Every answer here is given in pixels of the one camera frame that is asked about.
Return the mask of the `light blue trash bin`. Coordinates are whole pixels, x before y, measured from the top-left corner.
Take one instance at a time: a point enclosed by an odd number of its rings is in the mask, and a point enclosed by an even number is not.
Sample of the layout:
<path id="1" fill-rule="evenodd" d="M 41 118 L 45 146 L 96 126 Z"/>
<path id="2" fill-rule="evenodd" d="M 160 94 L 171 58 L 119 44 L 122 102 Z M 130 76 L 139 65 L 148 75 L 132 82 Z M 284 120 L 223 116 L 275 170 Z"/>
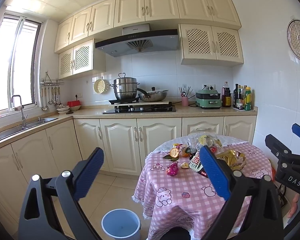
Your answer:
<path id="1" fill-rule="evenodd" d="M 103 231 L 113 239 L 141 239 L 141 221 L 136 213 L 128 209 L 114 209 L 102 220 Z"/>

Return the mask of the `black gas stove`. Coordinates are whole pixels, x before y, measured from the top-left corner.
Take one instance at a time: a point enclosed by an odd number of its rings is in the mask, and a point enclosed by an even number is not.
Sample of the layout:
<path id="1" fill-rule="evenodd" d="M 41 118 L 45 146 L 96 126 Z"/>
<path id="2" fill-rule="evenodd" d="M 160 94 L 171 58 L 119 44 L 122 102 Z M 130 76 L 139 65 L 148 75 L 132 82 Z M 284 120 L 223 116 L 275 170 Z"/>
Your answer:
<path id="1" fill-rule="evenodd" d="M 102 114 L 164 113 L 175 112 L 175 106 L 169 101 L 143 102 L 139 98 L 130 100 L 110 100 L 111 107 Z"/>

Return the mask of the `orange peel half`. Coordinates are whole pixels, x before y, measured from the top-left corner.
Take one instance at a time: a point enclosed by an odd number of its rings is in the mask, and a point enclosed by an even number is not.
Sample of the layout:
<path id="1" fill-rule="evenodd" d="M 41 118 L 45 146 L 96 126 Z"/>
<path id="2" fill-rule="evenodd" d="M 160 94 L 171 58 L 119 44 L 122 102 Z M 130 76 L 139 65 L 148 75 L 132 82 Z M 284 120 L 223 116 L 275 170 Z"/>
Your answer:
<path id="1" fill-rule="evenodd" d="M 170 150 L 170 157 L 171 158 L 178 158 L 179 157 L 179 149 L 177 147 L 174 147 Z"/>

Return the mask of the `green yellow bottle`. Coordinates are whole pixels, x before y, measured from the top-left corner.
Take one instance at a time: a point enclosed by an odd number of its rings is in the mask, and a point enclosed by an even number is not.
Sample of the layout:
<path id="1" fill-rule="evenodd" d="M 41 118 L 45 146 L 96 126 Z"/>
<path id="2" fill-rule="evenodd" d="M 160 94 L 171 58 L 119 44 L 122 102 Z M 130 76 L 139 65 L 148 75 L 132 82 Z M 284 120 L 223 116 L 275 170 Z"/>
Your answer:
<path id="1" fill-rule="evenodd" d="M 251 110 L 251 101 L 252 101 L 251 88 L 246 87 L 245 88 L 245 96 L 244 96 L 244 110 L 245 111 Z"/>

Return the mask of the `steel sink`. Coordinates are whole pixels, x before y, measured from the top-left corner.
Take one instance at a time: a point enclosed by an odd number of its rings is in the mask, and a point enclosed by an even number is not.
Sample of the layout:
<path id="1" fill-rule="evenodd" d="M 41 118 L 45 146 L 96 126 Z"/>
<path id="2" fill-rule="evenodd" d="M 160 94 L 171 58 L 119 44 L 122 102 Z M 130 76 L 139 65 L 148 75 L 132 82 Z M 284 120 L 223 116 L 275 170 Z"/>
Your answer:
<path id="1" fill-rule="evenodd" d="M 31 129 L 33 127 L 37 127 L 39 125 L 51 122 L 57 120 L 57 118 L 39 118 L 36 121 L 27 122 L 25 125 L 19 125 L 12 127 L 10 129 L 7 129 L 5 131 L 0 132 L 0 141 L 3 139 L 6 139 L 8 137 L 11 137 L 15 134 L 18 134 L 20 132 L 23 132 L 25 130 Z"/>

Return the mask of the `small orange peel piece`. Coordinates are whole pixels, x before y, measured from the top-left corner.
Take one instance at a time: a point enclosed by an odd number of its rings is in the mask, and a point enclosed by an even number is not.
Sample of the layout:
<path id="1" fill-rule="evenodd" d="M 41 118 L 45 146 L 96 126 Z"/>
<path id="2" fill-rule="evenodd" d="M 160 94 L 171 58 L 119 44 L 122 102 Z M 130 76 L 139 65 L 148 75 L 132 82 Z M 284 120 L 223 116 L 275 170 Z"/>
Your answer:
<path id="1" fill-rule="evenodd" d="M 188 169 L 190 167 L 189 167 L 189 164 L 187 162 L 184 162 L 184 163 L 181 164 L 181 168 L 182 169 Z"/>

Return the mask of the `gold foil wrapper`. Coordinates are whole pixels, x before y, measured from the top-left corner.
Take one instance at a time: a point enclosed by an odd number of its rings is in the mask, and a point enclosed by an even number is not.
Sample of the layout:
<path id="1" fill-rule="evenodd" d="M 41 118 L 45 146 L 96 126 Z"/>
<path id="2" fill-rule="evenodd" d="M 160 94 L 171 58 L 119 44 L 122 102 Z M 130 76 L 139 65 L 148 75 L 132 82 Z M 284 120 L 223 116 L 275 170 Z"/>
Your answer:
<path id="1" fill-rule="evenodd" d="M 237 150 L 232 150 L 232 149 L 226 150 L 222 153 L 217 154 L 216 158 L 225 161 L 233 171 L 234 170 L 241 171 L 243 167 L 246 165 L 245 154 Z"/>

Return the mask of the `upper cream cabinets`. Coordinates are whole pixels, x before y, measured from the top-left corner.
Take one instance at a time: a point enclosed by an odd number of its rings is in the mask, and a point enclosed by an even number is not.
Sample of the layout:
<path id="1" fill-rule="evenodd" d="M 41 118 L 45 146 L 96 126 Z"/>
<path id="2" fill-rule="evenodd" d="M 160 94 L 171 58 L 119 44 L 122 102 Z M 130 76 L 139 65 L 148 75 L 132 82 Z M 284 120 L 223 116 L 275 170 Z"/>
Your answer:
<path id="1" fill-rule="evenodd" d="M 243 52 L 232 0 L 106 0 L 76 13 L 57 30 L 60 79 L 106 68 L 95 42 L 150 30 L 177 29 L 182 64 L 237 66 Z"/>

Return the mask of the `dark soy sauce bottle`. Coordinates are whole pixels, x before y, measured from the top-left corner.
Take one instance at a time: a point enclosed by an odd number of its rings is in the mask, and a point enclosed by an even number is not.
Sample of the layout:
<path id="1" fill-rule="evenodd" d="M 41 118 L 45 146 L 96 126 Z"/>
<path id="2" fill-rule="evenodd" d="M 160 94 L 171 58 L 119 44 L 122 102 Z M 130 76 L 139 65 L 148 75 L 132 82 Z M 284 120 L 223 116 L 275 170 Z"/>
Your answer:
<path id="1" fill-rule="evenodd" d="M 228 86 L 228 82 L 225 81 L 222 87 L 222 107 L 231 107 L 231 90 Z"/>

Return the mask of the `red white sauce packet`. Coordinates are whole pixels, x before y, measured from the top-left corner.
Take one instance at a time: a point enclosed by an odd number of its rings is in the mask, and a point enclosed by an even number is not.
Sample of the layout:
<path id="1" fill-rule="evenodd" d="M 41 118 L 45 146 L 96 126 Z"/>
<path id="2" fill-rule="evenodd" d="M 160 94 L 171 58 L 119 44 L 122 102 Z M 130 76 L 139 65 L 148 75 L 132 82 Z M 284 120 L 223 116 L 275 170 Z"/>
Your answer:
<path id="1" fill-rule="evenodd" d="M 193 155 L 189 162 L 189 167 L 195 172 L 199 172 L 203 168 L 200 162 L 199 152 Z"/>

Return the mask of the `cream cabinets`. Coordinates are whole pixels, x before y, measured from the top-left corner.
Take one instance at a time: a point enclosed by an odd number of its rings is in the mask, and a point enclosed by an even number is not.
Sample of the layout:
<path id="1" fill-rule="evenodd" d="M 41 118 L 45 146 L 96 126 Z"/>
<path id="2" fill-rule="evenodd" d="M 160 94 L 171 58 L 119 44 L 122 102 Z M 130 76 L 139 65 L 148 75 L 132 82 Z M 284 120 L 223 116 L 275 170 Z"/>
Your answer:
<path id="1" fill-rule="evenodd" d="M 243 52 L 232 0 L 106 0 L 76 13 L 57 30 L 60 79 L 106 68 L 95 42 L 150 30 L 177 29 L 182 64 L 237 66 Z"/>
<path id="2" fill-rule="evenodd" d="M 29 135 L 0 139 L 0 223 L 9 234 L 17 231 L 26 180 L 37 168 L 51 176 L 97 147 L 104 148 L 102 170 L 137 176 L 153 151 L 166 151 L 172 142 L 200 132 L 220 135 L 223 146 L 251 142 L 256 116 L 205 116 L 145 119 L 44 119 Z"/>

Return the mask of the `lower cream cabinets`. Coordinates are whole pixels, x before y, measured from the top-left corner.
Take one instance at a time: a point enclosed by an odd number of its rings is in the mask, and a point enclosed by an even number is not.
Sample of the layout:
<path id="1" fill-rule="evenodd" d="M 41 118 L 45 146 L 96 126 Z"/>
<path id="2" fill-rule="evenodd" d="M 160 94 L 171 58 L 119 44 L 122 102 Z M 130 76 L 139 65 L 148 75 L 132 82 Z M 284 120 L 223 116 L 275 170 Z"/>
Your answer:
<path id="1" fill-rule="evenodd" d="M 44 119 L 29 135 L 0 139 L 0 223 L 9 234 L 17 231 L 26 180 L 37 168 L 51 176 L 97 147 L 104 148 L 102 170 L 137 176 L 153 151 L 166 151 L 172 142 L 200 132 L 220 135 L 223 146 L 251 142 L 256 116 L 205 116 L 145 119 Z"/>

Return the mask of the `steel steamer pot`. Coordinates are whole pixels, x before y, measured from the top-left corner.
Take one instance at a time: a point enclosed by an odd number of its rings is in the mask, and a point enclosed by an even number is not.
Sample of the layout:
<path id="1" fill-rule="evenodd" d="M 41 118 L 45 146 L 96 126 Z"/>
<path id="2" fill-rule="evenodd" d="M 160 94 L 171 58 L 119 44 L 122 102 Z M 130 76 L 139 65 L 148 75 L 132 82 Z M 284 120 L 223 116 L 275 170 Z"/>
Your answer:
<path id="1" fill-rule="evenodd" d="M 134 77 L 128 77 L 125 73 L 119 73 L 110 87 L 113 88 L 117 100 L 133 99 L 137 95 L 138 82 Z"/>

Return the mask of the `window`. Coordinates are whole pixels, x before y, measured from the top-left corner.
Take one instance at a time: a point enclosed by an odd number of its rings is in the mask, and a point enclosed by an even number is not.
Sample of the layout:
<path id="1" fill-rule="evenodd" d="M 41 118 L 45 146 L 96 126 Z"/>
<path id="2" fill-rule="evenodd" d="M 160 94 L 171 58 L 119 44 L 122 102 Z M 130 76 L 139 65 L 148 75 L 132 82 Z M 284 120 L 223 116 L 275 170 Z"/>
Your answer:
<path id="1" fill-rule="evenodd" d="M 0 21 L 0 116 L 37 103 L 36 54 L 42 24 L 4 13 Z"/>

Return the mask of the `pink checkered tablecloth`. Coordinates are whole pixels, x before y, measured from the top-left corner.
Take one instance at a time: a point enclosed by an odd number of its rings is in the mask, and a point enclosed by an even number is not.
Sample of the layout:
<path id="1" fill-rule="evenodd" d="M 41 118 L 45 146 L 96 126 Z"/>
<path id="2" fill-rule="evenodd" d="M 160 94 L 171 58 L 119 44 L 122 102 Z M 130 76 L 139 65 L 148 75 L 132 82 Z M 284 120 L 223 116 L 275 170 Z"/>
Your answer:
<path id="1" fill-rule="evenodd" d="M 247 141 L 216 133 L 197 133 L 163 143 L 147 155 L 132 199 L 143 206 L 144 219 L 150 219 L 147 239 L 161 239 L 174 227 L 186 229 L 191 239 L 201 239 L 218 216 L 225 201 L 219 197 L 211 181 L 194 172 L 181 168 L 189 158 L 179 158 L 178 173 L 169 176 L 166 172 L 171 161 L 163 159 L 173 144 L 188 145 L 190 139 L 212 135 L 221 141 L 223 150 L 236 150 L 245 154 L 246 165 L 242 173 L 246 177 L 272 178 L 271 164 L 264 153 Z"/>

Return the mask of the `magenta snack wrapper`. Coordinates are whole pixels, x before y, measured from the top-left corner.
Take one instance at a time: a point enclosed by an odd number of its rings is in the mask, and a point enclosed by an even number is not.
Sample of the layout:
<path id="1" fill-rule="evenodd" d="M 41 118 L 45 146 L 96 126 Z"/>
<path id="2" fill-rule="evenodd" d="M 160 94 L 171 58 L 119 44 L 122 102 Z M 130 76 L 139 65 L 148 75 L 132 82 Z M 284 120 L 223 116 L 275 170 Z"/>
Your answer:
<path id="1" fill-rule="evenodd" d="M 175 161 L 171 163 L 170 165 L 167 165 L 166 174 L 168 176 L 176 176 L 178 174 L 179 168 L 178 168 L 178 162 Z"/>

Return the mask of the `kitchen faucet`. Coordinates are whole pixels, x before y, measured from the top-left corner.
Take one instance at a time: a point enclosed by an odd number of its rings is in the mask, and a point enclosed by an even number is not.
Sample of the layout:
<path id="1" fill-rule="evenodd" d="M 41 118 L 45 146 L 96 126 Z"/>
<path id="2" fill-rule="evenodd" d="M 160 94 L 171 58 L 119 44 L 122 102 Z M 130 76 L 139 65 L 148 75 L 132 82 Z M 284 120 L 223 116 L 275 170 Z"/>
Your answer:
<path id="1" fill-rule="evenodd" d="M 18 94 L 14 94 L 12 95 L 11 97 L 11 103 L 14 103 L 14 98 L 19 98 L 19 101 L 20 101 L 20 105 L 19 106 L 15 106 L 14 107 L 14 110 L 15 111 L 20 111 L 21 112 L 21 126 L 22 128 L 26 128 L 26 119 L 27 119 L 27 115 L 24 115 L 24 105 L 22 103 L 22 99 L 21 99 L 21 96 L 18 95 Z"/>

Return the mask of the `cream round strainer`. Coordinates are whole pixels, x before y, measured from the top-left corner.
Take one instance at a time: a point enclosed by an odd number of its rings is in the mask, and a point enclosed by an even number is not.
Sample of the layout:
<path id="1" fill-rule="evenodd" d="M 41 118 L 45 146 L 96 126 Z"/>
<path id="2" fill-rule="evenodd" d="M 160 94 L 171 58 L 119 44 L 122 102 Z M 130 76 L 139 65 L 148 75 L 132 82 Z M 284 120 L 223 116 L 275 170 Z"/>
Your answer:
<path id="1" fill-rule="evenodd" d="M 104 79 L 97 79 L 94 83 L 94 91 L 96 94 L 103 94 L 107 91 L 107 83 Z"/>

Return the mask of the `red bowl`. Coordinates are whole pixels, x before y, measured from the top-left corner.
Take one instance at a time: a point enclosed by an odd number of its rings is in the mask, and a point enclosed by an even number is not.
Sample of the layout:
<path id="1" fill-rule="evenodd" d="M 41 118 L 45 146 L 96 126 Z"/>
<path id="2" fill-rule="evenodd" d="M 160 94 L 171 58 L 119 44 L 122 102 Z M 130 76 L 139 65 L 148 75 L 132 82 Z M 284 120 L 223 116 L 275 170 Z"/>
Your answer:
<path id="1" fill-rule="evenodd" d="M 75 100 L 75 101 L 68 101 L 67 102 L 67 106 L 70 107 L 71 111 L 77 111 L 80 109 L 81 107 L 81 102 L 79 100 Z"/>

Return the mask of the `pink utensil holder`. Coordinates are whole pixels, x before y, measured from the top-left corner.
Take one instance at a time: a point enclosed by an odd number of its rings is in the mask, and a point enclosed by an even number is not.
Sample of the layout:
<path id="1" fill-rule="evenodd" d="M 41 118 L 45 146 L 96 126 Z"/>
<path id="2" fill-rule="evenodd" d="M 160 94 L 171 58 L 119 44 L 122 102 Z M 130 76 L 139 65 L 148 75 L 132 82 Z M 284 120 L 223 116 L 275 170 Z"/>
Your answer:
<path id="1" fill-rule="evenodd" d="M 181 98 L 181 105 L 182 105 L 183 107 L 188 107 L 188 106 L 189 106 L 189 98 L 186 97 L 186 96 L 183 96 L 183 97 Z"/>

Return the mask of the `hanging utensil rack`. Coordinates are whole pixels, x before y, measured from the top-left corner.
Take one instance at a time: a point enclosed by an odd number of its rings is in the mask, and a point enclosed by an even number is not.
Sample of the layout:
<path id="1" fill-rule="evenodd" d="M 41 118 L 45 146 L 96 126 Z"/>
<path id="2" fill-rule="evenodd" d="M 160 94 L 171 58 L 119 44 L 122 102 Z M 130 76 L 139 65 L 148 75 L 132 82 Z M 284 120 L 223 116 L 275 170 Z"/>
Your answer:
<path id="1" fill-rule="evenodd" d="M 63 79 L 52 79 L 49 72 L 45 72 L 42 82 L 39 84 L 40 105 L 44 112 L 51 107 L 59 109 L 63 106 L 61 103 L 61 86 L 64 85 Z"/>

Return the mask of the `green electric cooker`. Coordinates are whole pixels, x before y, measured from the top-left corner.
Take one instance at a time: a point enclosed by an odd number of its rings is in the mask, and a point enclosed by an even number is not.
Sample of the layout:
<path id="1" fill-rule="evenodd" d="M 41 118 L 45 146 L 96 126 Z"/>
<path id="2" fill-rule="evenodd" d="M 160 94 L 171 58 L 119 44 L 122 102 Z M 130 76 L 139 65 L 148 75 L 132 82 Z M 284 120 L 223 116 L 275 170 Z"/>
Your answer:
<path id="1" fill-rule="evenodd" d="M 213 86 L 204 85 L 203 89 L 196 93 L 196 106 L 202 109 L 220 109 L 221 94 Z"/>

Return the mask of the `steel wok with lid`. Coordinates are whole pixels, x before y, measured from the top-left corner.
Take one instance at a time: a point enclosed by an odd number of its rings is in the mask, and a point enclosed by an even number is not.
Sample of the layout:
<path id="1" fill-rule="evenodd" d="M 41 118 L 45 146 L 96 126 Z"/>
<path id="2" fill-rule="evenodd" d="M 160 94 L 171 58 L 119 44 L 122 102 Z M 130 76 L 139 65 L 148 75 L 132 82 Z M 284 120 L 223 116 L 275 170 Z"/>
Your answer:
<path id="1" fill-rule="evenodd" d="M 138 97 L 143 102 L 159 102 L 166 98 L 168 90 L 167 89 L 159 89 L 156 90 L 155 87 L 152 87 L 152 90 L 146 92 L 141 88 L 137 88 Z"/>

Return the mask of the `range hood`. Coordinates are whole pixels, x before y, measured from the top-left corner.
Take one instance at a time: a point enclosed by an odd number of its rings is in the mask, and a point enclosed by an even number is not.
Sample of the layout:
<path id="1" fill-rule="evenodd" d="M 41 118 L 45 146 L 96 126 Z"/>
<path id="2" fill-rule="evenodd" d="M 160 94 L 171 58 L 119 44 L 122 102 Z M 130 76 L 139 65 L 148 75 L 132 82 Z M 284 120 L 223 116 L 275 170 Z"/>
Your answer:
<path id="1" fill-rule="evenodd" d="M 150 30 L 132 33 L 95 42 L 95 49 L 112 57 L 157 51 L 172 51 L 179 48 L 177 29 Z"/>

